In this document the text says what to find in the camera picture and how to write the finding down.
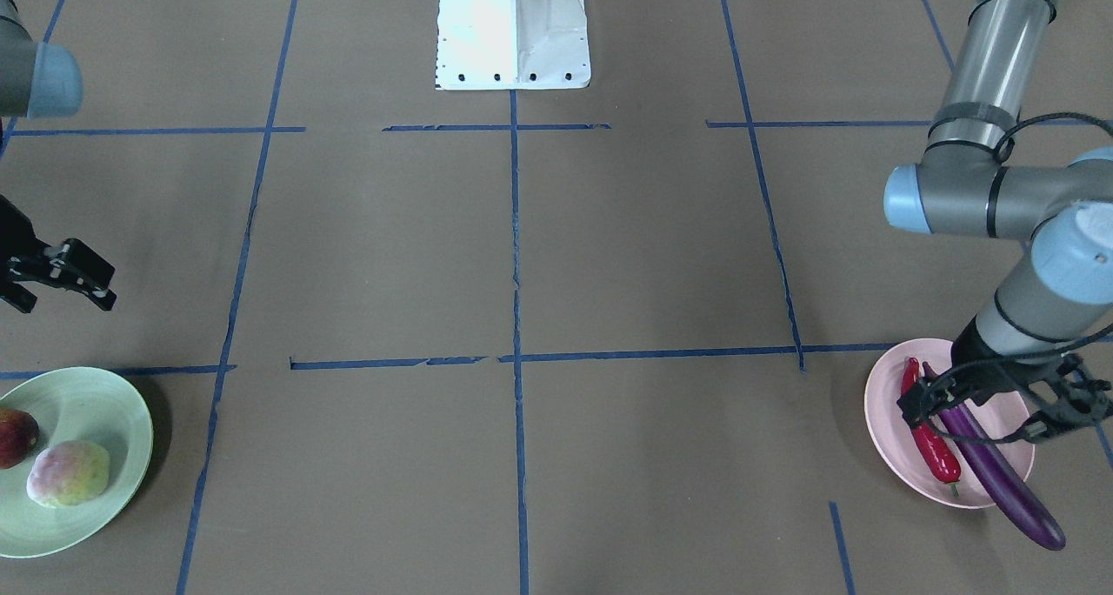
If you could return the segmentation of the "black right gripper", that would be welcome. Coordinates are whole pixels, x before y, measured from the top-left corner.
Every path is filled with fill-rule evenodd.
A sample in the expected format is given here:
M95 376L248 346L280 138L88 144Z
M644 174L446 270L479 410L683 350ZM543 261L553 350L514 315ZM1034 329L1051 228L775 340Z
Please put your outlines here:
M17 284L12 267L24 261L39 262L42 256L48 267L45 284L83 294L104 313L112 310L117 295L109 285L115 266L78 238L67 238L45 249L27 215L1 196L1 298L17 313L31 313L38 297Z

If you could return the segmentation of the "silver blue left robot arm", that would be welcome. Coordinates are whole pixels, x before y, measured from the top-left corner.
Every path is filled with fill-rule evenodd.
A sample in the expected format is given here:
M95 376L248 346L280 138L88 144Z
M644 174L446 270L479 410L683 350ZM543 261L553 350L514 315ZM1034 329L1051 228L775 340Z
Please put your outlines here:
M1030 249L951 346L951 361L1038 364L1110 313L1110 148L1072 163L1007 163L1060 0L976 0L918 163L885 188L888 224Z

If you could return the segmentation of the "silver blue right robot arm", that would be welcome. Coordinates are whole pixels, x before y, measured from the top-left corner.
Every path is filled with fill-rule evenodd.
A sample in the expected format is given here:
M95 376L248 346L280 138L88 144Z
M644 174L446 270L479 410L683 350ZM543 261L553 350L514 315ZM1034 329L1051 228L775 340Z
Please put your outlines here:
M1 0L1 115L39 118L76 115L83 102L83 77L73 54L60 44L32 39L16 0ZM8 198L1 199L1 298L29 314L38 297L24 282L42 284L114 309L115 266L78 238L51 245Z

